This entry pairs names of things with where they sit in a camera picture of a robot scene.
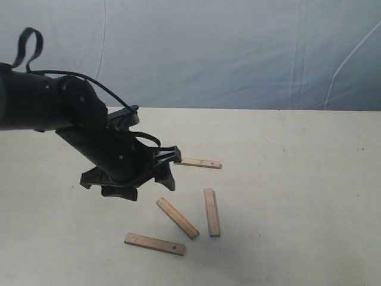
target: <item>black cable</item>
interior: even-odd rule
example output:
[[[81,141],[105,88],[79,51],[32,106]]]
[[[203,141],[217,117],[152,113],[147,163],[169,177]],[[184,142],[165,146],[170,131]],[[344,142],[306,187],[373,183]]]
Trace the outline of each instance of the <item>black cable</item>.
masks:
[[[95,85],[98,85],[101,89],[103,89],[105,92],[107,92],[108,94],[110,94],[113,98],[115,98],[121,105],[123,105],[125,108],[127,108],[128,110],[130,110],[132,113],[136,114],[138,113],[136,110],[132,109],[128,104],[126,104],[120,97],[118,97],[115,93],[113,93],[111,90],[109,90],[106,86],[104,86],[103,84],[101,84],[100,82],[98,82],[97,80],[85,75],[85,74],[81,74],[81,73],[76,73],[76,72],[72,72],[72,71],[64,71],[64,70],[32,70],[30,71],[29,73],[36,73],[36,74],[46,74],[46,73],[49,73],[49,74],[63,74],[63,75],[67,75],[67,76],[77,76],[77,77],[81,77],[83,79],[86,79],[92,83],[94,83]]]

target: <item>table surface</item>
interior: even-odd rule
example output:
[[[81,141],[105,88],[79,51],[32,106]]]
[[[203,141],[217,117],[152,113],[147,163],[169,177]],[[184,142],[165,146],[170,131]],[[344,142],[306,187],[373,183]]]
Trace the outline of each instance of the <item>table surface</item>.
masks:
[[[380,285],[381,113],[142,108],[141,130],[221,170],[172,165],[137,202],[79,185],[92,167],[53,132],[0,132],[0,284]],[[210,238],[204,188],[216,191]],[[165,197],[199,231],[160,210]],[[124,244],[186,244],[183,257]]]

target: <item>robotic arm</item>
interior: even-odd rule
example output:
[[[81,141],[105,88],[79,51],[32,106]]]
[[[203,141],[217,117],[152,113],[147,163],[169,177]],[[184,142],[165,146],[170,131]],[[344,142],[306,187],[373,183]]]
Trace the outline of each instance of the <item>robotic arm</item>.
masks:
[[[26,72],[14,71],[24,60],[32,34],[36,35],[36,49]],[[152,178],[174,191],[169,162],[181,162],[180,150],[162,147],[152,135],[130,131],[129,127],[139,123],[138,106],[128,106],[90,77],[69,71],[31,71],[29,64],[40,56],[42,48],[41,33],[26,28],[19,37],[14,64],[0,63],[0,130],[55,130],[95,165],[82,174],[80,184],[87,189],[100,185],[104,197],[136,201],[137,188]],[[45,74],[64,76],[53,79]],[[124,108],[108,114],[89,82],[111,94]],[[158,146],[146,146],[139,137]]]

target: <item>white backdrop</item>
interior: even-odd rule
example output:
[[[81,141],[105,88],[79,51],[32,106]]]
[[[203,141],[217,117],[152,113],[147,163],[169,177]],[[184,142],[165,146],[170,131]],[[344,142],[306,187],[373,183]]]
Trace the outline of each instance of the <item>white backdrop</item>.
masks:
[[[380,21],[377,0],[0,1],[0,61],[32,26],[46,47],[32,68],[87,73],[129,103],[381,110]]]

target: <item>small wooden plank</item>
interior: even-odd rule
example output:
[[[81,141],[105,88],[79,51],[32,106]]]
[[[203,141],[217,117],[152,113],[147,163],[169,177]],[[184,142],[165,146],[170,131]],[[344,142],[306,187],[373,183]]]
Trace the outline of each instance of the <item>small wooden plank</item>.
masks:
[[[163,210],[164,213],[169,216],[179,228],[185,232],[185,234],[192,240],[194,240],[198,235],[198,230],[188,222],[185,217],[179,213],[165,198],[161,198],[156,202],[156,204]]]
[[[180,256],[183,256],[185,253],[184,244],[158,240],[157,238],[145,237],[139,234],[127,234],[124,243]]]
[[[205,206],[207,209],[207,219],[210,237],[220,236],[220,224],[218,222],[216,196],[213,189],[204,189]]]
[[[209,161],[201,159],[183,158],[181,163],[175,163],[176,165],[204,167],[212,169],[221,169],[222,164],[219,161]]]

